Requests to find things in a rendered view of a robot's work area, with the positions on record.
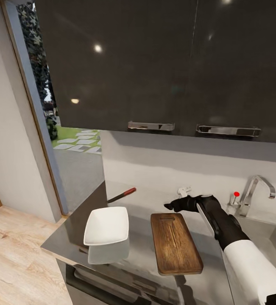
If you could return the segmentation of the cutting board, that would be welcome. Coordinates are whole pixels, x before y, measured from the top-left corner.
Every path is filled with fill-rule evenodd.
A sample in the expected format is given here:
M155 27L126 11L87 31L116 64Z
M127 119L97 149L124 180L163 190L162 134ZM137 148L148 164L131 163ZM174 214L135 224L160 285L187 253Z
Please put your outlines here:
M174 221L161 221L174 219ZM203 261L180 213L151 214L158 269L161 273L201 272Z

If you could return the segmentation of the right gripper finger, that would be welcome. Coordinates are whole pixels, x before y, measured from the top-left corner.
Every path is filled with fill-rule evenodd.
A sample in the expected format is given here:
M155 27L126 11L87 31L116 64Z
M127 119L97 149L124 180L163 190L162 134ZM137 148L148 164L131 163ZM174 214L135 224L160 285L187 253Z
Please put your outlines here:
M164 207L167 207L168 209L172 209L173 208L173 203L172 204L164 205Z

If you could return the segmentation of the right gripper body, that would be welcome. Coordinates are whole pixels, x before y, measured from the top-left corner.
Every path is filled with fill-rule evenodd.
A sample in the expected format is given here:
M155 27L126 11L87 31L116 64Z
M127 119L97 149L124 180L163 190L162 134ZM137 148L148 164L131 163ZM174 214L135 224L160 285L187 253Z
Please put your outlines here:
M189 208L189 200L191 199L192 197L190 195L187 195L187 197L182 197L181 199L176 199L175 201L173 201L173 208L172 209L169 209L170 211L173 211L175 210L175 212L180 212L181 210L188 210L188 211L191 211L190 208ZM169 204L172 204L172 203L169 203ZM167 207L165 207L167 208ZM168 209L168 208L167 208Z

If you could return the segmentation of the parer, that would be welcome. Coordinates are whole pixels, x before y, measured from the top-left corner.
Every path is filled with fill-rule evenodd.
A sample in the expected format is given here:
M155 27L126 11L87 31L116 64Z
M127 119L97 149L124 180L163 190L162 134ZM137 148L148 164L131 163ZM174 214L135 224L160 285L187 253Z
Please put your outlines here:
M132 188L132 189L130 189L130 190L127 190L127 191L123 192L122 194L120 194L120 195L118 195L118 196L116 196L116 197L114 197L114 198L112 198L112 199L110 199L110 200L108 200L108 201L106 201L106 202L110 202L110 201L113 201L113 200L115 200L115 199L117 199L117 198L119 198L119 197L125 196L125 195L127 195L127 194L133 192L134 190L136 190L135 187Z

